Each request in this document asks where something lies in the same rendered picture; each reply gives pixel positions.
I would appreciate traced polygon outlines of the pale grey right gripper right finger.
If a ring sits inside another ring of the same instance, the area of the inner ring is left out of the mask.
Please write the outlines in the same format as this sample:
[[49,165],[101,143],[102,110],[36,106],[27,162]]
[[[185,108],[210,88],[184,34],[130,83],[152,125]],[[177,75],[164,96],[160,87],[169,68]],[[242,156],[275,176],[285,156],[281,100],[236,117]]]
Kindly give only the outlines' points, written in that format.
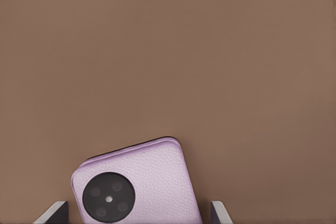
[[224,204],[219,200],[210,203],[211,224],[233,224]]

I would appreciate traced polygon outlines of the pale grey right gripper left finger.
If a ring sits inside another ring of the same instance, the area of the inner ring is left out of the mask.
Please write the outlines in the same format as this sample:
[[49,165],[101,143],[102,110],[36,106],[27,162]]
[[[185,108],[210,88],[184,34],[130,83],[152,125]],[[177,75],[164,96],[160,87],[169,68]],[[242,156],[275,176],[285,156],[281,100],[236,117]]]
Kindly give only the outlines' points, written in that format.
[[69,224],[69,205],[67,201],[57,201],[32,224]]

